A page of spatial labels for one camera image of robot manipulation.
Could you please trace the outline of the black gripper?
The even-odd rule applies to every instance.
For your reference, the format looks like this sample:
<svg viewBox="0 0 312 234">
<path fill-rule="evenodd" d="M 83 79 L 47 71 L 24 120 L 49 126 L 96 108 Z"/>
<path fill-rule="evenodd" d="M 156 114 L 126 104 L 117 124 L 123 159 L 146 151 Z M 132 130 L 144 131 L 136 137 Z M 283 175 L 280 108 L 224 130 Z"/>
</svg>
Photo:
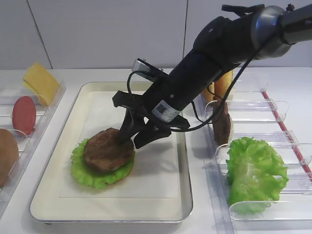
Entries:
<svg viewBox="0 0 312 234">
<path fill-rule="evenodd" d="M 134 137 L 134 144 L 136 149 L 139 149 L 155 140 L 169 137 L 171 131 L 183 131 L 190 127 L 188 120 L 180 115 L 174 117 L 169 123 L 161 121 L 147 111 L 143 105 L 142 95 L 117 91 L 112 101 L 115 107 L 127 109 L 117 136 L 119 144 L 127 142 L 137 134 Z M 146 125 L 144 122 L 145 117 L 149 120 Z"/>
</svg>

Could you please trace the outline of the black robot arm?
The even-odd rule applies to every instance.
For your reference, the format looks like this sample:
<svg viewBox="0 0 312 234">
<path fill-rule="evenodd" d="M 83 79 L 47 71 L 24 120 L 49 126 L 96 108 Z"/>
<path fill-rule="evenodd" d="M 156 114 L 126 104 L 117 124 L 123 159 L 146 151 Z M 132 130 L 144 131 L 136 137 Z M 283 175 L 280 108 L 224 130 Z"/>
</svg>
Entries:
<svg viewBox="0 0 312 234">
<path fill-rule="evenodd" d="M 217 17 L 196 37 L 191 51 L 169 73 L 137 59 L 133 74 L 152 82 L 142 95 L 131 90 L 113 96 L 115 107 L 126 114 L 117 142 L 134 141 L 141 148 L 173 132 L 190 132 L 181 111 L 210 83 L 252 60 L 277 58 L 298 42 L 312 38 L 312 7 L 295 9 L 262 4 L 251 7 L 223 5 L 235 20 Z"/>
</svg>

